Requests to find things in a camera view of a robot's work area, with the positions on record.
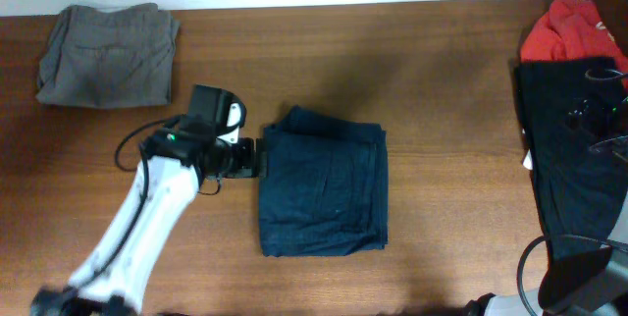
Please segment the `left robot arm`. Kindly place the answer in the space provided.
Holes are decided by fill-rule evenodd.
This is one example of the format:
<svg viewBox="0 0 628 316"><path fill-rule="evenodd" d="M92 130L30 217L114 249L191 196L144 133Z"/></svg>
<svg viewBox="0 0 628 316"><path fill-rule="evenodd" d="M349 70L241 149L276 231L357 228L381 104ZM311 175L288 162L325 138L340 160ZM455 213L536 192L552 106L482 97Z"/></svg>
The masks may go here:
<svg viewBox="0 0 628 316"><path fill-rule="evenodd" d="M30 314L140 314L154 265L202 185L264 172L261 140L238 134L245 120L235 94L198 84L186 113L147 124L131 189L103 238L62 290L36 294Z"/></svg>

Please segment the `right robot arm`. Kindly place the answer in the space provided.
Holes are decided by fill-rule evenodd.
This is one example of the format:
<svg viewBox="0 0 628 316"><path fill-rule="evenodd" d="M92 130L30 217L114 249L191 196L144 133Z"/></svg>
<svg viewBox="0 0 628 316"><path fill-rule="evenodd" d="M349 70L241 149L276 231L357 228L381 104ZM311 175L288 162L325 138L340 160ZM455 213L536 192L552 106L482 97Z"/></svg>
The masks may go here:
<svg viewBox="0 0 628 316"><path fill-rule="evenodd" d="M517 105L542 236L522 253L513 296L465 315L627 312L626 74L605 58L519 65Z"/></svg>

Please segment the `navy blue shorts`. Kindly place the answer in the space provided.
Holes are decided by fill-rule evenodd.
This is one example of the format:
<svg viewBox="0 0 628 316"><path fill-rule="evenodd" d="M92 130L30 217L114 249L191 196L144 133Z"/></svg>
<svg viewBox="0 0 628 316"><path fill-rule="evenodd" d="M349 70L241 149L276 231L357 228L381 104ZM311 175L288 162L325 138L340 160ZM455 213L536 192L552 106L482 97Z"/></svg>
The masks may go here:
<svg viewBox="0 0 628 316"><path fill-rule="evenodd" d="M387 134L294 106L264 130L258 219L266 256L345 256L388 243Z"/></svg>

